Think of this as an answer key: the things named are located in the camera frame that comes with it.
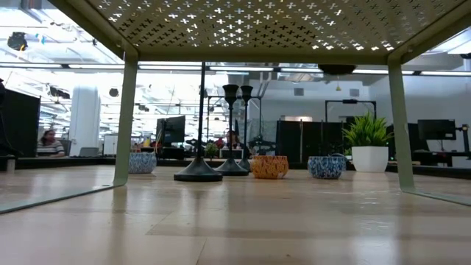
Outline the black candlestick holder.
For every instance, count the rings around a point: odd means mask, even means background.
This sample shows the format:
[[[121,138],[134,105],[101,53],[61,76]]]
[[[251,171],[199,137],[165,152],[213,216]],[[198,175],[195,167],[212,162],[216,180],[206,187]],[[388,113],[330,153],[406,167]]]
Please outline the black candlestick holder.
[[[249,148],[247,146],[247,122],[248,122],[248,106],[249,101],[252,98],[252,86],[249,85],[242,85],[242,99],[244,100],[244,148],[243,148],[243,155],[242,159],[239,161],[239,166],[243,169],[250,172],[250,163],[249,163]]]
[[[247,176],[249,172],[242,168],[233,157],[233,104],[237,100],[237,85],[224,85],[224,99],[229,107],[228,158],[216,171],[223,176]]]
[[[204,113],[204,94],[205,94],[205,61],[201,64],[201,79],[199,86],[199,119],[198,119],[198,139],[196,143],[196,157],[182,171],[174,174],[174,180],[181,182],[219,182],[222,181],[222,175],[211,168],[203,158],[202,148],[202,129]]]

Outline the person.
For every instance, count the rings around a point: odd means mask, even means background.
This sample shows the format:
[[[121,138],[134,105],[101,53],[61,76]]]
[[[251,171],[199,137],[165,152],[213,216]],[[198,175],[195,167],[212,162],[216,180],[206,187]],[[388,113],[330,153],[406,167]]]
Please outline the person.
[[[226,143],[223,146],[224,149],[241,149],[242,145],[239,141],[238,134],[233,130],[226,133]]]
[[[65,157],[63,145],[55,138],[54,130],[47,130],[43,133],[38,142],[37,156],[49,158]]]

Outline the black computer monitor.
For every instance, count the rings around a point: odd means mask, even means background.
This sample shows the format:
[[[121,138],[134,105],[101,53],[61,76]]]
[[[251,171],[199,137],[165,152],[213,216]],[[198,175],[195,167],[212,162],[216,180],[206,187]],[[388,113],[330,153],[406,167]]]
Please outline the black computer monitor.
[[[452,119],[420,119],[417,124],[422,140],[456,140],[456,123]]]
[[[157,120],[156,143],[170,147],[185,141],[185,116]]]

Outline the green perforated metal shelf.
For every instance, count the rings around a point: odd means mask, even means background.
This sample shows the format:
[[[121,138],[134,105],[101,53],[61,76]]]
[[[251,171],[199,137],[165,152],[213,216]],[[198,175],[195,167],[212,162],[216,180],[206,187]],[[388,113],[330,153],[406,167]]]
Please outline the green perforated metal shelf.
[[[401,67],[471,26],[471,0],[48,0],[124,61],[113,187],[128,179],[138,63],[385,65],[400,189],[415,194]]]

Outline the green plant in white pot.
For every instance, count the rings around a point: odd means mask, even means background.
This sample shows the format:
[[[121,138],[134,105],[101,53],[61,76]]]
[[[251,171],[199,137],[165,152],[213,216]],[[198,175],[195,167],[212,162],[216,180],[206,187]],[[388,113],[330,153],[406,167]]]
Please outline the green plant in white pot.
[[[357,172],[385,172],[389,160],[388,142],[393,133],[387,130],[385,118],[371,113],[356,116],[353,123],[343,129],[351,148],[353,165]]]

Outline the white round pillar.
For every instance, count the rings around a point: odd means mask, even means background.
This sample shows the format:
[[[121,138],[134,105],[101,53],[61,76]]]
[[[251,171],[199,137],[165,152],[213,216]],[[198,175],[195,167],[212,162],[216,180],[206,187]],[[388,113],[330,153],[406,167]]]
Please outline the white round pillar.
[[[70,156],[78,156],[82,148],[99,147],[99,89],[95,85],[76,85],[72,93],[69,127]]]

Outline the black panel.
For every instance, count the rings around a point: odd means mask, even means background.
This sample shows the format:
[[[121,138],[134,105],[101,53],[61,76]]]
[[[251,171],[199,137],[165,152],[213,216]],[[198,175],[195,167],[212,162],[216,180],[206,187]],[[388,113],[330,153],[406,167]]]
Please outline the black panel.
[[[22,158],[36,156],[40,99],[16,91],[6,90],[2,118],[7,140]]]

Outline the black ceiling spotlight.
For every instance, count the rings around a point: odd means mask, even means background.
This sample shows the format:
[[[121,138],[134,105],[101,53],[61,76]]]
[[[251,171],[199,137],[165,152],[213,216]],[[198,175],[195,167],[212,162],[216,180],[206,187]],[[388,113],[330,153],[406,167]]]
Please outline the black ceiling spotlight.
[[[12,32],[11,36],[7,39],[7,45],[16,51],[22,52],[28,48],[25,32]]]

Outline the black partition wall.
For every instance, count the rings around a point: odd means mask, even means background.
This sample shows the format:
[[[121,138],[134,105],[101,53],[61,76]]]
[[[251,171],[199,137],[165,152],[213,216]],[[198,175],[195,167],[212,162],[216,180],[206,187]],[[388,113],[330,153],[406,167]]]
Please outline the black partition wall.
[[[277,121],[276,154],[289,163],[306,163],[310,156],[343,153],[345,123],[314,121]]]

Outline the black metal rig frame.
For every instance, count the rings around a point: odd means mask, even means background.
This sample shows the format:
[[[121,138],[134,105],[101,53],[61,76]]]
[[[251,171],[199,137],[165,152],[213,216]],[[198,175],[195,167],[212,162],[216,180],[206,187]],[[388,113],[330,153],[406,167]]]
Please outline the black metal rig frame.
[[[357,99],[331,99],[325,100],[325,122],[328,122],[328,105],[330,103],[342,103],[343,105],[356,105],[359,103],[371,104],[373,106],[373,117],[377,118],[377,102],[376,101],[366,101],[366,100],[357,100]]]

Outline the black aluminium table frame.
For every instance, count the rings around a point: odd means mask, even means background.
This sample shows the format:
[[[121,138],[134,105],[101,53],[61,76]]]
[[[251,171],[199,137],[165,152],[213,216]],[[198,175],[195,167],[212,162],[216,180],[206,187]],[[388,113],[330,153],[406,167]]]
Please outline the black aluminium table frame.
[[[186,167],[192,160],[159,160],[158,166]],[[15,169],[47,169],[72,166],[115,165],[115,158],[19,158],[15,162]],[[223,161],[207,160],[211,167],[222,165]],[[0,158],[0,169],[6,169],[5,158]],[[307,169],[307,163],[288,163],[289,169]],[[462,180],[471,180],[471,169],[438,167],[438,166],[412,166],[414,175],[433,177],[446,177]],[[397,165],[389,164],[386,172],[398,173]]]

